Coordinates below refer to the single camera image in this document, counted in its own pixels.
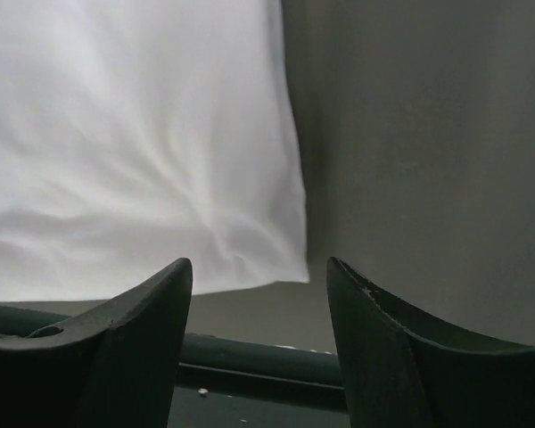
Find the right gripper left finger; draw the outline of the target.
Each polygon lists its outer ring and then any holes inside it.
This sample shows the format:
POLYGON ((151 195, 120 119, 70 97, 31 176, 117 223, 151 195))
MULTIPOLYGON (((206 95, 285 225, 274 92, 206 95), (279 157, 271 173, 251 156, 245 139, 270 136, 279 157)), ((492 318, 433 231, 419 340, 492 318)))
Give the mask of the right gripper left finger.
POLYGON ((164 427, 192 296, 178 259, 74 317, 0 305, 0 427, 164 427))

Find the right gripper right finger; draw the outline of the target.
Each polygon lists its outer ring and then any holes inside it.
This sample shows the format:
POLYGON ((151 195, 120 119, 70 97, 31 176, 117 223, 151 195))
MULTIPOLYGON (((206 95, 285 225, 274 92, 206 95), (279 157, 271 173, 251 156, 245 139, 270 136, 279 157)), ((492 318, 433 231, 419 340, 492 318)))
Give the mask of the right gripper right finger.
POLYGON ((337 258, 328 304, 354 427, 535 427, 535 346, 435 317, 337 258))

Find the white t shirt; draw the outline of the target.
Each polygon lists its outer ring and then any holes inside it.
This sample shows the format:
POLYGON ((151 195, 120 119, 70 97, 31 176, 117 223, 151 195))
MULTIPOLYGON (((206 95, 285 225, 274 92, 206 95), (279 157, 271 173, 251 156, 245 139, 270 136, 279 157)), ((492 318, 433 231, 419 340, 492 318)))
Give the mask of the white t shirt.
POLYGON ((305 283, 277 1, 0 1, 0 301, 305 283))

